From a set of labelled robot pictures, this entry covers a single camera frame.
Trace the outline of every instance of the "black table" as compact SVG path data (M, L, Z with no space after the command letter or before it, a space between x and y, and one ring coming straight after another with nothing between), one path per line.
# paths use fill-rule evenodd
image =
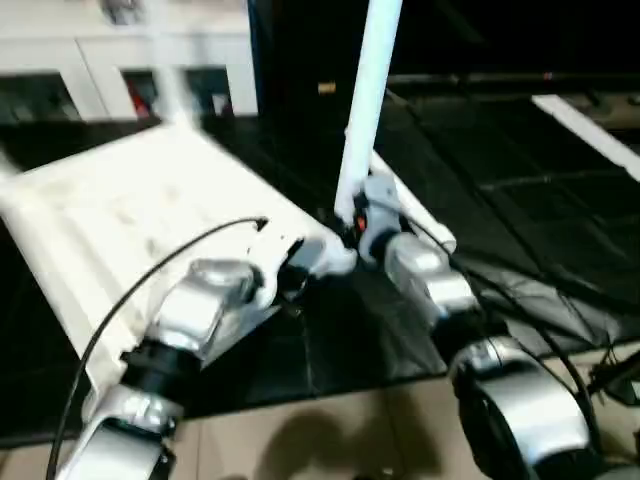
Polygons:
M548 268L640 303L640 183L528 101L420 102L415 108L419 121L385 105L376 148L461 247L535 270L530 252L515 238L520 235ZM152 124L0 127L0 143L29 169ZM323 221L332 210L345 124L342 112L312 119L211 118L203 128ZM6 447L51 437L77 357L6 231L0 245L7 285L0 405L10 412L0 447ZM324 281L305 294L300 307L299 315L276 315L204 371L189 414L443 373L425 327L379 275L359 269L350 278ZM587 320L582 327L590 344L564 342L566 349L640 335L638 317L595 314ZM546 353L532 331L520 329L518 337ZM79 429L79 404L70 435Z

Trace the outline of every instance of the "wire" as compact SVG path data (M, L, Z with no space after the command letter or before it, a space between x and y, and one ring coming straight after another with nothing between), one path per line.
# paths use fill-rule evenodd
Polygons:
M456 254L477 259L487 265L499 267L501 270L508 270L528 279L535 280L536 282L543 283L575 298L576 300L592 305L596 308L601 308L607 312L621 315L640 315L639 304L607 295L585 284L562 278L561 276L557 276L553 273L549 273L548 277L544 278L542 275L532 272L531 270L528 270L527 268L493 252L487 252L465 245L458 245Z
M467 99L467 101L471 103L476 110L480 111L480 107L476 105L475 99L473 99L473 97L468 92L466 92L466 90L462 85L459 85L459 88L460 88L460 91L465 95L465 98ZM413 123L418 128L418 130L422 133L422 135L431 142L431 144L434 146L434 148L438 151L438 153L443 158L449 159L449 161L447 162L448 165L456 173L456 175L462 181L465 187L468 190L470 190L472 194L474 194L477 198L479 198L482 201L482 203L491 210L494 216L500 221L502 226L515 239L515 241L518 243L520 248L529 256L531 261L533 261L533 263L536 265L538 270L540 270L540 272L542 272L542 274L545 277L549 277L547 268L545 268L542 262L542 259L538 256L534 248L526 241L524 236L518 231L515 225L513 225L509 221L507 216L500 210L500 208L498 208L496 203L489 196L487 196L480 188L478 188L474 180L464 170L464 168L459 164L459 162L455 158L453 158L452 155L448 154L446 149L441 148L437 144L437 142L434 141L434 139L432 138L432 135L430 135L427 132L426 128L423 126L420 116L418 115L414 107L411 105L411 102L393 93L389 89L386 89L386 94L389 98L391 98L394 102L396 102L398 105L400 105L402 108L404 108L407 111L407 113L413 120ZM493 124L493 119L490 118L489 116L487 117L489 119L488 123L490 124L490 127L492 127L499 134L505 136L506 134L504 134L504 132L502 132L502 130L497 125ZM573 304L573 302L571 302L570 299L564 296L560 291L558 291L558 298L563 302L567 310L571 311L573 315L576 316L576 318L578 318L578 320L580 320L586 328L591 330L591 325L589 324L589 322L587 322L582 312L580 312L580 310Z
M416 228L418 228L421 232L427 235L446 254L447 259L449 260L449 264L451 265L451 268L459 271L463 276L467 278L467 280L471 278L476 278L476 279L482 278L484 279L485 284L487 284L487 282L491 282L488 278L486 278L484 275L480 274L479 272L470 270L466 266L460 264L460 262L458 262L455 258L453 258L453 256L451 255L451 252L449 252L447 247L427 227L424 227L423 225L421 225L420 222L418 222L416 219L412 218L411 216L407 215L404 211L399 210L384 202L380 202L378 200L367 199L367 201L372 205L377 205L381 208L385 208L391 212L394 212L397 215L404 217L412 225L415 225ZM482 294L481 291L479 291L474 286L473 282L469 282L469 286L471 287L473 294L478 298L479 301L484 299L484 295ZM585 339L579 336L578 334L576 334L574 331L568 328L564 328L561 325L557 325L555 323L545 321L542 318L535 317L530 312L527 312L526 310L524 315L520 315L518 318L514 318L514 320L519 321L520 323L525 323L536 330L541 328L554 330L556 333L559 333L566 337L572 338L574 340L578 340L580 342L585 342Z
M421 225L420 222L418 222L416 219L407 215L404 211L401 211L391 205L387 205L384 202L380 202L377 200L370 200L370 199L367 199L367 201L372 205L377 205L381 208L385 208L389 210L390 212L394 212L400 215L401 217L404 217L409 223L411 223L416 228L418 228L421 232L427 235L445 253L447 258L449 259L449 263L452 268L458 270L462 275L466 276L467 280L473 277L473 278L476 278L481 283L484 283L485 285L491 287L493 290L499 293L505 300L507 300L518 313L520 313L520 318L517 318L517 319L514 318L514 320L519 320L522 323L525 323L531 326L536 330L536 332L538 332L538 334L542 337L545 343L547 343L547 345L549 346L553 354L556 355L558 359L562 362L564 367L567 369L567 372L569 372L569 375L571 375L571 379L573 380L573 382L575 383L578 389L578 394L582 398L582 401L579 400L578 404L581 406L581 409L585 415L587 425L591 432L591 438L593 440L593 443L596 449L600 450L601 449L600 432L598 431L595 411L593 409L593 403L591 402L591 396L589 395L587 386L584 383L584 380L580 376L580 373L576 369L575 365L571 362L569 357L562 351L562 348L560 347L560 345L558 345L555 339L551 335L549 335L549 333L545 330L545 327L540 325L539 320L536 319L536 317L533 317L522 305L520 305L513 297L511 297L511 295L509 295L501 285L499 285L496 282L493 282L492 280L489 280L484 275L478 272L470 271L468 268L460 265L453 258L453 256L451 255L451 252L447 250L447 247L445 247L445 245L427 227ZM482 298L482 295L477 295L477 298L478 298L478 301L480 301L480 299Z
M149 280L155 273L157 273L160 269L162 269L165 265L175 259L178 255L183 253L184 251L193 247L196 243L204 240L205 238L218 233L222 230L225 230L229 227L239 225L242 223L255 223L258 226L258 230L261 230L264 225L268 222L267 218L264 217L246 217L239 218L237 220L233 220L227 223L223 223L216 227L210 228L200 235L194 237L188 242L184 243L182 246L176 248L171 253L169 253L166 257L156 263L153 267L147 270L125 293L120 297L113 307L109 310L109 312L105 315L104 319L98 325L95 332L89 339L89 343L82 354L82 358L80 359L80 363L78 364L78 368L76 370L76 375L71 383L71 388L69 389L69 396L67 397L67 403L64 406L64 410L62 411L62 417L60 418L60 424L58 425L58 430L56 431L56 436L53 439L53 444L51 446L51 452L49 454L49 462L47 463L47 474L46 480L55 480L56 470L58 467L58 459L60 457L60 449L62 447L62 439L64 437L64 430L67 424L67 420L71 413L71 405L73 403L73 398L75 396L76 390L78 389L78 384L80 383L80 379L82 378L82 374L89 362L89 358L91 357L91 353L95 349L98 344L98 340L100 336L105 331L111 320L115 317L116 313L122 308L122 306L131 298L131 296L147 281Z

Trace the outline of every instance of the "tile floor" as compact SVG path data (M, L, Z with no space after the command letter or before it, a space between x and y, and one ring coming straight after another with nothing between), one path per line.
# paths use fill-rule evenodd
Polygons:
M616 349L618 356L638 346ZM584 373L599 352L574 357ZM559 362L548 362L563 378ZM606 450L634 455L640 423L611 401L595 402ZM446 379L263 408L183 424L172 480L483 479ZM43 478L48 447L4 452L0 480Z

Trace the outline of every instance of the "glass cabinet door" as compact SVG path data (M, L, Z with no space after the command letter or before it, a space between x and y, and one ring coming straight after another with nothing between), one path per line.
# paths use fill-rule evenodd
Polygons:
M0 40L0 124L106 117L74 40Z
M159 116L158 91L149 70L122 73L138 118ZM225 68L201 67L185 70L191 93L191 109L196 115L232 116L229 81Z
M166 58L185 72L196 114L258 112L249 27L228 34L171 35ZM158 115L148 39L82 39L84 58L111 118Z
M0 75L0 124L80 120L60 74Z

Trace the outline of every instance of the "red component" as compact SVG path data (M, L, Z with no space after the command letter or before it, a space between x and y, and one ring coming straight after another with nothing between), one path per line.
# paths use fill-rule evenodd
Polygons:
M356 219L356 222L358 223L358 230L360 230L360 232L364 232L367 229L367 219L364 217L358 217Z

